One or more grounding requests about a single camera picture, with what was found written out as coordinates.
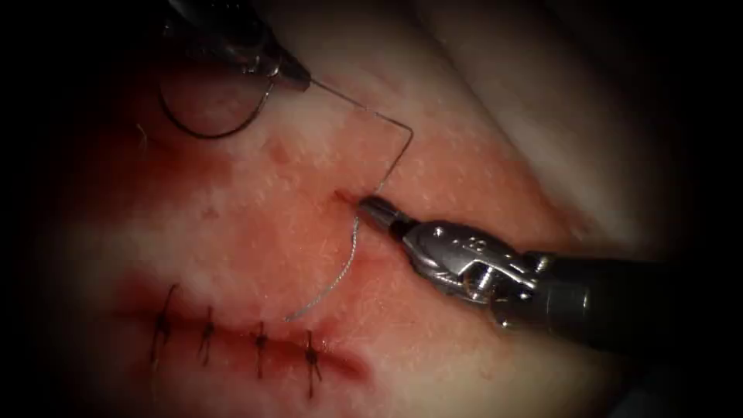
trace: surgical instrument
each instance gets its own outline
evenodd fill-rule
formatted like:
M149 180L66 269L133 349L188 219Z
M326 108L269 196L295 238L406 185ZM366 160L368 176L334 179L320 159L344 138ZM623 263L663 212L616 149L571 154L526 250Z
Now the surgical instrument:
M484 307L501 327L633 358L663 357L680 340L669 263L518 253L485 231L419 221L377 196L358 210L402 245L421 277Z

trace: gray suture thread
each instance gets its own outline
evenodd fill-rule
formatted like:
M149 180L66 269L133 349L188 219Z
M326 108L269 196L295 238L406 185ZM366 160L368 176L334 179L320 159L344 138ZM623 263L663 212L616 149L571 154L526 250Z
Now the gray suture thread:
M389 118L377 111L373 111L370 108L367 108L366 106L362 105L361 103L357 102L356 100L352 98L349 98L347 95L341 93L340 91L337 91L333 89L332 87L328 87L327 85L322 84L317 80L312 80L312 83L317 85L319 88L331 93L332 95L337 96L351 103L355 107L360 108L363 111L372 113L374 116L376 116L377 118L380 118L381 120L385 122L389 122L399 128L405 129L409 133L408 139L405 141L405 145L402 147L402 150L400 150L395 160L392 161L392 164L389 166L389 168L387 169L387 172L382 177L382 180L379 182L379 185L377 186L375 190L375 194L378 194L382 190L382 188L385 186L385 183L387 183L387 180L389 179L390 175L392 175L392 171L395 169L395 167L397 167L400 159L405 154L405 152L408 150L410 143L413 141L413 135L414 135L413 129L410 128L408 125L403 124L402 122L396 121L395 119ZM298 310L297 312L286 316L284 318L285 322L290 322L292 320L295 320L297 317L304 315L310 308L318 304L331 290L333 290L335 286L337 286L337 284L341 281L341 279L343 279L343 277L346 275L348 270L351 268L351 263L354 261L354 257L356 255L356 242L358 240L358 224L359 224L359 219L358 219L358 216L356 216L354 217L354 227L351 232L351 254L348 256L348 260L346 261L346 263L343 264L343 269L341 269L341 272L338 274L338 276L336 276L335 280L333 280L333 282L330 285L328 285L322 292L320 292L319 295L317 295L317 297L312 302L309 302L307 305L305 305L302 309Z

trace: skin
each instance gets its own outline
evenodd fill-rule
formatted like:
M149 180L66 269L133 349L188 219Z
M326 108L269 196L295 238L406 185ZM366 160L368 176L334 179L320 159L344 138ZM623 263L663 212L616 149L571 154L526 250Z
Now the skin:
M668 249L669 162L535 9L283 6L265 16L316 79L415 130L381 192L406 213L472 224L518 250ZM193 139L152 89L157 74L174 81L185 67L152 57L127 57L101 82L96 122L71 135L45 179L37 302L48 303L43 340L60 373L76 376L77 396L125 416L534 417L601 413L620 393L619 359L499 330L365 224L338 287L282 322L341 271L354 202L377 187L405 133L317 87L278 87L248 129ZM210 88L192 95L215 100L215 125L244 114L220 99L264 87L212 71L201 80ZM156 315L174 283L172 334L153 371Z

